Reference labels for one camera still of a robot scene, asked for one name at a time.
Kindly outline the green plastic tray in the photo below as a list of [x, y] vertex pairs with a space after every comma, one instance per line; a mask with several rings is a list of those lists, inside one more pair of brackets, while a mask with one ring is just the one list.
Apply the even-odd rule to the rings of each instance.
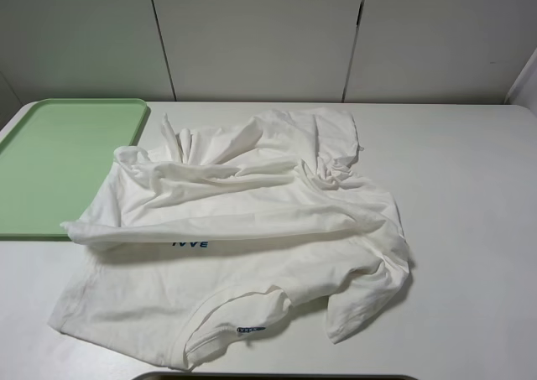
[[134, 145], [149, 114], [140, 99], [36, 102], [1, 141], [1, 238], [64, 240], [89, 206], [113, 152]]

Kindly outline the white short sleeve t-shirt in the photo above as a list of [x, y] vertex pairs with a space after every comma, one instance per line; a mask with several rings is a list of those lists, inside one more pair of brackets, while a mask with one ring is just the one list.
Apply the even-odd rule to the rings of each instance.
[[50, 325], [159, 365], [190, 367], [327, 298], [337, 343], [409, 276], [393, 197], [357, 170], [347, 112], [268, 111], [235, 127], [162, 125], [122, 147], [64, 229], [87, 250]]

